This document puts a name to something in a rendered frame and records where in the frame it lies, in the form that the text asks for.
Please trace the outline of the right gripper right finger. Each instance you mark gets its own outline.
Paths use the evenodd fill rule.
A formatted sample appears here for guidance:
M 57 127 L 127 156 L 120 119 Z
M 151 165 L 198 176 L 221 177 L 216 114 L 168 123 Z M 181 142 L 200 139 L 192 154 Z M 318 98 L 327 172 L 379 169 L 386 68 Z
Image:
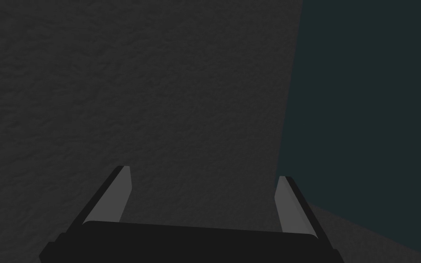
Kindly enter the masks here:
M 293 178 L 279 177 L 274 201 L 281 229 L 284 233 L 313 236 L 322 246 L 329 249 L 333 248 L 327 234 Z

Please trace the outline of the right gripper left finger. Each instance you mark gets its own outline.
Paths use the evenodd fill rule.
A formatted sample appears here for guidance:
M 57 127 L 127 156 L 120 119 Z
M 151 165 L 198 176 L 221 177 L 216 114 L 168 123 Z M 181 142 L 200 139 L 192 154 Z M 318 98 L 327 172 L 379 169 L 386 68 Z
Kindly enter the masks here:
M 67 232 L 89 221 L 119 222 L 132 191 L 129 166 L 117 166 L 82 208 Z

